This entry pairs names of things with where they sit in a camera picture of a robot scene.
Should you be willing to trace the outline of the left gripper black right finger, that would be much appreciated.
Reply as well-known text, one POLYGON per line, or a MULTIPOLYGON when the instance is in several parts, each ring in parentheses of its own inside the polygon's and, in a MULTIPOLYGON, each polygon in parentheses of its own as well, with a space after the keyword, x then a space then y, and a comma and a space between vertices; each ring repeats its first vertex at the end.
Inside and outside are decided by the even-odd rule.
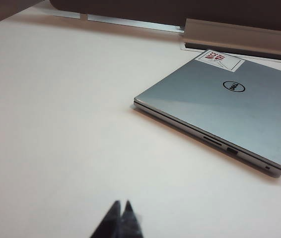
POLYGON ((121 216, 120 237, 143 238, 141 226, 129 200, 126 202, 124 212, 121 216))

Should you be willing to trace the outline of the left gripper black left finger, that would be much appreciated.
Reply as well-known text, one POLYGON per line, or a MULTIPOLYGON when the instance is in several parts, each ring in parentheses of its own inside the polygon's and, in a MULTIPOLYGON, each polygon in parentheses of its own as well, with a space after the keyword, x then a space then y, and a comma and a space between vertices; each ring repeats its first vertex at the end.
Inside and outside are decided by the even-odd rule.
POLYGON ((119 235, 119 223, 121 215, 121 204, 116 200, 106 215, 103 217, 91 238, 117 238, 119 235))

